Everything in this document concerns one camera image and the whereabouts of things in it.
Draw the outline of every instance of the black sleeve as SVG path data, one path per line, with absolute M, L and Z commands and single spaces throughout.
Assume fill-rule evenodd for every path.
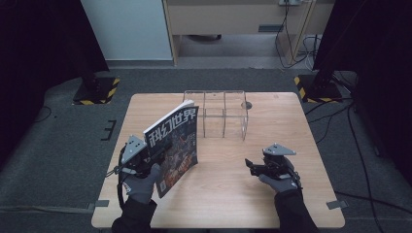
M 281 233 L 319 232 L 306 209 L 300 189 L 276 194 L 275 207 L 280 220 Z
M 137 202 L 127 198 L 123 213 L 112 225 L 114 233 L 148 233 L 151 232 L 151 221 L 157 203 L 153 200 L 149 204 Z

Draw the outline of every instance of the table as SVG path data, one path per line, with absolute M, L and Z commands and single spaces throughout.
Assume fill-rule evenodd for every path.
M 198 164 L 190 168 L 158 204 L 153 228 L 278 228 L 274 192 L 250 174 L 245 158 L 262 164 L 261 150 L 278 143 L 295 150 L 288 156 L 301 177 L 309 213 L 318 227 L 339 228 L 345 223 L 335 201 L 326 169 L 296 94 L 247 92 L 249 123 L 244 141 L 239 138 L 198 138 Z M 135 94 L 132 96 L 108 171 L 118 163 L 129 135 L 143 138 L 143 130 L 174 109 L 183 93 Z M 91 223 L 109 228 L 121 215 L 116 185 L 118 177 L 106 178 Z
M 162 0 L 175 64 L 182 35 L 277 33 L 286 8 L 274 0 Z M 289 6 L 288 34 L 279 34 L 281 50 L 295 63 L 307 34 L 323 34 L 334 0 L 301 1 Z

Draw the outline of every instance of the white wall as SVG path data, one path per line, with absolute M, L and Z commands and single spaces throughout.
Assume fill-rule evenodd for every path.
M 172 60 L 161 0 L 82 0 L 106 60 Z

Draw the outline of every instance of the book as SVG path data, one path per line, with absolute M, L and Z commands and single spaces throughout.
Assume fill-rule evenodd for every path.
M 182 175 L 197 164 L 197 112 L 192 100 L 182 104 L 148 127 L 143 134 L 149 154 L 166 149 L 160 165 L 160 178 L 156 181 L 162 198 Z

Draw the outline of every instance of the gray glove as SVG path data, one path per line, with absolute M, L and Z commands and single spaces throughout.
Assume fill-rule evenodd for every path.
M 294 167 L 291 162 L 287 158 L 285 159 L 287 160 L 288 166 L 292 171 L 294 171 Z M 297 189 L 297 184 L 292 180 L 292 177 L 289 174 L 282 175 L 279 181 L 271 179 L 263 174 L 260 174 L 258 176 L 258 179 L 263 183 L 269 184 L 276 192 L 284 192 L 291 189 Z
M 160 166 L 155 163 L 151 168 L 151 173 L 144 179 L 136 178 L 133 175 L 125 177 L 123 186 L 126 189 L 126 194 L 133 200 L 149 204 L 154 193 L 155 181 L 160 176 Z

